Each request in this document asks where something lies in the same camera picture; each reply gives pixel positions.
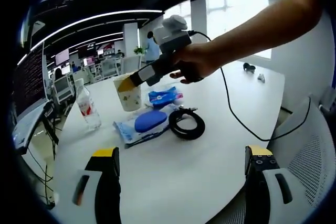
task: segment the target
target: office desk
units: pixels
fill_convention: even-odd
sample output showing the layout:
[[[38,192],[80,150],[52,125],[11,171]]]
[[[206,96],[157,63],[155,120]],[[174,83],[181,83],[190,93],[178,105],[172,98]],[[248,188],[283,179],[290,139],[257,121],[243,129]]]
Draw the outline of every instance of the office desk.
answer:
[[[224,67],[230,101],[236,115],[256,134],[270,138],[275,128],[285,77],[257,67],[243,71],[242,62]],[[257,80],[263,73],[266,83]],[[158,83],[174,82],[165,77]],[[223,77],[218,70],[198,83],[174,83],[184,95],[185,107],[197,107],[206,124],[204,134],[183,141],[171,131],[124,149],[112,124],[124,119],[113,78],[88,86],[102,120],[88,132],[78,106],[73,106],[61,133],[55,163],[56,191],[62,199],[73,175],[84,169],[97,149],[120,148],[121,220],[129,223],[204,224],[223,209],[245,182],[245,146],[267,146],[246,131],[229,111]],[[141,87],[143,99],[148,86]],[[186,120],[181,123],[192,123]]]
[[[44,106],[48,101],[30,111],[20,121],[17,122],[12,132],[15,148],[22,154],[25,154],[32,134],[43,116]]]

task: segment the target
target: person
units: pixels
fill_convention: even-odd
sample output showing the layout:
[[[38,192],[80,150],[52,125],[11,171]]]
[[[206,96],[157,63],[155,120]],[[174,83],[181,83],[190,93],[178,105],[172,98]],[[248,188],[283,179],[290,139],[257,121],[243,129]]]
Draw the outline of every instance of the person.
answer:
[[[121,54],[121,58],[124,58],[124,57],[125,57],[125,54],[124,54],[120,49],[118,49],[117,55],[118,55],[118,54]]]
[[[78,68],[76,67],[76,65],[75,65],[74,62],[71,63],[71,68],[72,68],[72,72],[73,72],[73,73],[75,73],[75,72],[78,71]]]
[[[60,68],[57,68],[55,70],[55,81],[62,78],[64,75],[62,74],[62,70]]]
[[[201,77],[221,66],[288,43],[314,28],[325,7],[335,18],[335,0],[280,0],[235,29],[204,44],[191,44],[173,56],[174,63],[194,63]],[[181,72],[171,74],[174,79]]]
[[[147,45],[146,45],[146,54],[145,60],[146,63],[151,63],[159,58],[160,49],[158,44],[156,44],[154,35],[152,31],[149,31],[147,34]]]

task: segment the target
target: window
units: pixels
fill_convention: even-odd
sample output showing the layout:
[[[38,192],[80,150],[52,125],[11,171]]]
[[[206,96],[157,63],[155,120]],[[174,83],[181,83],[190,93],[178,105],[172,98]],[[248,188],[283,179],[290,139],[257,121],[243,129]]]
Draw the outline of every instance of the window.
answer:
[[[268,4],[268,0],[207,0],[207,34],[214,39],[249,20]],[[255,55],[270,59],[271,49]]]
[[[191,5],[190,0],[175,5],[164,12],[163,18],[169,18],[172,15],[180,15],[185,19],[188,30],[191,30]]]

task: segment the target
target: floor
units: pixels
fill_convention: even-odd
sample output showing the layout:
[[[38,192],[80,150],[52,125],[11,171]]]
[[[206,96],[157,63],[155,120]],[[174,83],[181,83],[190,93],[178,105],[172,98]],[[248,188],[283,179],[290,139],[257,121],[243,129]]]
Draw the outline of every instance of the floor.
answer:
[[[62,116],[61,121],[56,125],[56,135],[59,137],[61,129],[64,126],[64,123],[66,121],[66,117]],[[46,129],[42,123],[40,123],[37,128],[35,129],[35,132],[33,134],[31,143],[35,146],[41,157],[44,159],[44,161],[47,163],[47,170],[46,173],[49,177],[53,177],[54,175],[54,156],[53,156],[53,149],[52,149],[52,142],[50,137],[47,135]],[[49,182],[46,183],[47,186],[49,186],[51,189],[54,187],[54,182],[51,179]],[[45,201],[45,187],[41,184],[37,185],[36,187],[37,194],[41,197],[41,199]],[[54,199],[54,193],[47,188],[47,198],[49,202],[53,202]]]
[[[288,116],[289,116],[289,113],[287,113],[286,111],[280,110],[276,127],[278,127],[281,123],[283,123]],[[56,125],[57,127],[56,135],[58,137],[61,134],[61,130],[64,126],[65,121],[66,121],[66,117],[62,116],[61,121]],[[42,158],[47,163],[47,166],[48,166],[47,174],[50,177],[52,177],[54,175],[54,163],[55,163],[53,153],[52,153],[53,152],[52,143],[42,123],[39,124],[37,129],[35,130],[33,138],[32,138],[32,143],[34,144],[34,146],[39,151]],[[53,180],[48,182],[47,185],[50,188],[53,188]],[[44,187],[39,187],[37,191],[38,191],[37,193],[41,196],[41,198],[44,199],[44,196],[45,196]],[[53,202],[55,200],[53,192],[49,189],[47,189],[47,198],[49,198],[50,202]],[[218,219],[223,220],[221,216],[222,215],[216,216],[216,218],[214,219],[214,222],[210,221],[208,223],[218,223]]]

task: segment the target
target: blue lid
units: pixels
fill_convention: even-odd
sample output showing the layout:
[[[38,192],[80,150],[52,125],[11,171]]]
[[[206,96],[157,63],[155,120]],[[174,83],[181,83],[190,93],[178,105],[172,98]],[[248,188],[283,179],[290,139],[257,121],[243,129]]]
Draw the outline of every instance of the blue lid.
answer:
[[[160,125],[167,119],[167,114],[158,110],[149,111],[135,119],[136,132],[143,133]]]

